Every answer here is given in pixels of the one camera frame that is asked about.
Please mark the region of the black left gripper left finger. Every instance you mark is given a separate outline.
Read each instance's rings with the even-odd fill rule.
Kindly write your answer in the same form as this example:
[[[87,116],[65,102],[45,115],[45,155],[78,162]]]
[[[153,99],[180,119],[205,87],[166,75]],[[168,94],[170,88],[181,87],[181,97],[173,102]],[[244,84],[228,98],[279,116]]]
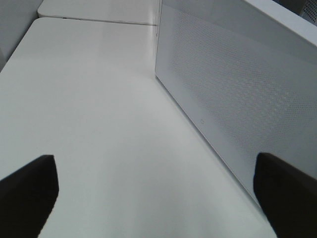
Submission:
[[[59,194],[54,155],[42,155],[0,181],[0,236],[37,238]]]

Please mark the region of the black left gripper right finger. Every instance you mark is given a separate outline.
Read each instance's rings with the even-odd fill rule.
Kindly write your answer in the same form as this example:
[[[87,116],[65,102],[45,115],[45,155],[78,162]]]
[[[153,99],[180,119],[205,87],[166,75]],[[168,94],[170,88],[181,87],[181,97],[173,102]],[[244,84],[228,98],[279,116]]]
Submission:
[[[253,191],[279,238],[317,236],[317,181],[271,153],[257,155]]]

